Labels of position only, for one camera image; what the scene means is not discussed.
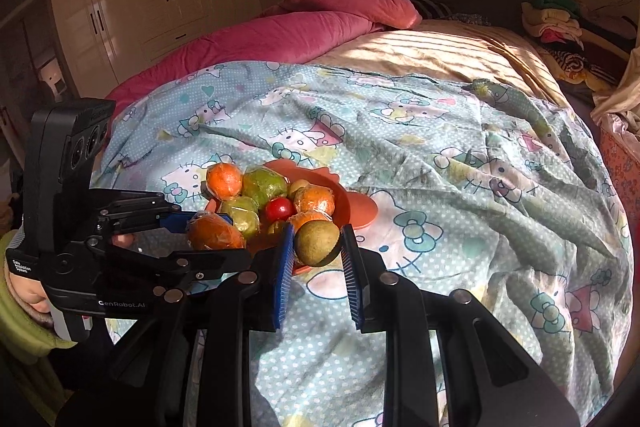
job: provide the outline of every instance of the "green folded cloth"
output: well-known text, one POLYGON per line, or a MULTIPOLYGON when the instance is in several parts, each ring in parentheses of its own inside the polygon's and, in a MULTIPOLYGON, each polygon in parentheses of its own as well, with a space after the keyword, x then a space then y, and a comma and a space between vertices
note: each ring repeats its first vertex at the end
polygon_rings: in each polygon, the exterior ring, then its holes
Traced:
POLYGON ((572 19, 580 17, 580 5, 574 0, 531 0, 530 3, 538 10, 556 8, 568 12, 572 19))
POLYGON ((55 347, 72 347, 75 343, 64 341, 37 324, 11 295, 4 275, 4 252, 14 235, 15 230, 0 239, 0 357, 16 386, 53 426, 70 393, 62 388, 47 355, 55 347))

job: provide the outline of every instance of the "beige bed sheet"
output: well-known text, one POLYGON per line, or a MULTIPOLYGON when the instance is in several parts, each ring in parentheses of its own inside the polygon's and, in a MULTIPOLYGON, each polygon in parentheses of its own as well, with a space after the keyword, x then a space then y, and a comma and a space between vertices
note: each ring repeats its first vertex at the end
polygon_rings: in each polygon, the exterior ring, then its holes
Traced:
POLYGON ((310 63, 392 76, 421 73, 459 82, 488 78, 570 107, 535 49, 504 28, 423 21, 413 30, 363 35, 310 63))

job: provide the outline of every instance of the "red fruit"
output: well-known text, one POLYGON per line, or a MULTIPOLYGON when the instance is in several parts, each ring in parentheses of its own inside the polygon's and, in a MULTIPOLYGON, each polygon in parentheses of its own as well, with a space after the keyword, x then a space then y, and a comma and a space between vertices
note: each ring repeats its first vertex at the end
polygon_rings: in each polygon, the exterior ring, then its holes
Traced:
POLYGON ((274 198, 264 206, 264 217, 270 223, 278 220, 286 221, 295 213, 296 208, 288 198, 274 198))

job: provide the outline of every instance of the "camera lens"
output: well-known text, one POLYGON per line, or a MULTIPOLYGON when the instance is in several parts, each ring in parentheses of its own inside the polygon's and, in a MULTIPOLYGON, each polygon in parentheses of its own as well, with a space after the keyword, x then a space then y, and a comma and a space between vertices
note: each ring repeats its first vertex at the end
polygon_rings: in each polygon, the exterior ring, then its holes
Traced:
POLYGON ((86 157, 89 158, 91 153, 94 152, 95 144, 98 142, 98 131, 100 131, 100 127, 97 125, 94 127, 94 130, 91 131, 91 136, 89 137, 89 142, 86 144, 86 157))
POLYGON ((104 137, 107 136, 108 128, 109 128, 109 124, 108 123, 104 124, 104 127, 102 128, 102 132, 100 133, 100 138, 98 138, 98 141, 100 143, 102 143, 102 140, 104 140, 104 137))
POLYGON ((78 142, 76 142, 76 148, 74 149, 73 154, 71 155, 71 168, 75 169, 78 167, 78 163, 82 159, 82 149, 84 149, 84 138, 80 138, 78 142))

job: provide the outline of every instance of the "human hand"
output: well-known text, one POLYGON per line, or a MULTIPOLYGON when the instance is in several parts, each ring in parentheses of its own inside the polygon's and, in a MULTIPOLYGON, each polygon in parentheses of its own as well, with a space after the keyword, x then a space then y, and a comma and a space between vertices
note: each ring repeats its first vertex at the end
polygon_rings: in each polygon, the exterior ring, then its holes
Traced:
MULTIPOLYGON (((128 248, 133 243, 133 234, 114 235, 111 242, 116 247, 128 248)), ((49 302, 47 301, 47 293, 42 287, 40 281, 27 279, 15 273, 9 272, 9 282, 14 287, 15 294, 30 305, 34 310, 40 313, 49 313, 49 302)))

